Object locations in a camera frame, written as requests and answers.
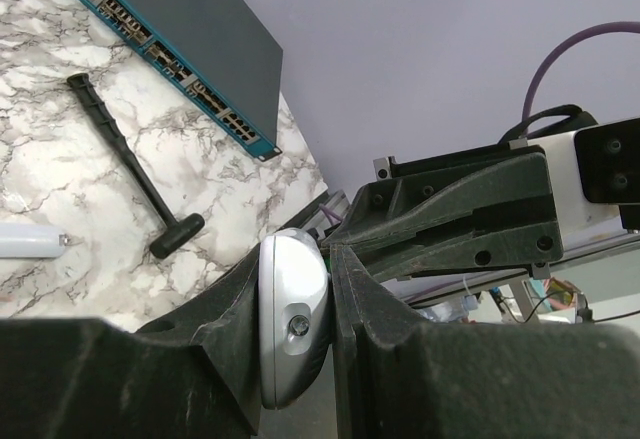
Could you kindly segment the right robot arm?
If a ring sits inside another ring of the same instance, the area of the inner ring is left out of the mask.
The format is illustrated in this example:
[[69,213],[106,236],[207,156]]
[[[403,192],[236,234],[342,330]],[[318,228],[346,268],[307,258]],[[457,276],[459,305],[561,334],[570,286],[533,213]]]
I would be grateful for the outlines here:
[[531,269],[568,238],[612,217],[639,225],[639,122],[598,123],[569,104],[494,145],[398,163],[357,192],[321,243],[350,250],[377,281]]

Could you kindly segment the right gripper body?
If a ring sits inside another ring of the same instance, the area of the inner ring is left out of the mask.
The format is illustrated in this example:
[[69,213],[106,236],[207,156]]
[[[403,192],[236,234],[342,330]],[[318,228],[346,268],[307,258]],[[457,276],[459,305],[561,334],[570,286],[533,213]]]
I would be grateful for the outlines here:
[[350,250],[378,282],[526,269],[563,256],[541,147],[494,145],[400,169],[359,189],[323,255]]

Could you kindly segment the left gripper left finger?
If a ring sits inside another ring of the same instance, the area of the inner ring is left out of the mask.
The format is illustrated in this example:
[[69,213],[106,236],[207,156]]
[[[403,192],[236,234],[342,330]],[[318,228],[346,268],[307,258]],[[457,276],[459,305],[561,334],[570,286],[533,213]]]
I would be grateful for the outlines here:
[[258,256],[136,332],[97,318],[3,320],[2,436],[255,435]]

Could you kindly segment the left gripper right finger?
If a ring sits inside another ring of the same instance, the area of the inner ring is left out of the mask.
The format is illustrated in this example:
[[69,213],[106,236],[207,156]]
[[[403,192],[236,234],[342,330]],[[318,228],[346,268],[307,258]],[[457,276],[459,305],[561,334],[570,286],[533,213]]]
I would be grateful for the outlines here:
[[635,438],[639,340],[615,325],[439,324],[330,252],[342,438]]

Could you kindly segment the white remote control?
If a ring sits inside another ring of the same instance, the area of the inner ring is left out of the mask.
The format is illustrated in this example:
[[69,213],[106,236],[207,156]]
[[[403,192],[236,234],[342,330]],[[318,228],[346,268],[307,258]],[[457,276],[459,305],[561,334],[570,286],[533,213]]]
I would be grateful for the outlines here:
[[258,326],[262,405],[289,406],[314,382],[330,343],[330,275],[316,240],[288,228],[261,242]]

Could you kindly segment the white battery cover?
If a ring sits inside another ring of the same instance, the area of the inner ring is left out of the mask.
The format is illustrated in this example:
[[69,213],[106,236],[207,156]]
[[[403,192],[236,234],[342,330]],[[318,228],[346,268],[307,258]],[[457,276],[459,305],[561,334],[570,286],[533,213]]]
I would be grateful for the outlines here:
[[53,259],[60,257],[69,245],[69,236],[49,225],[2,223],[2,259]]

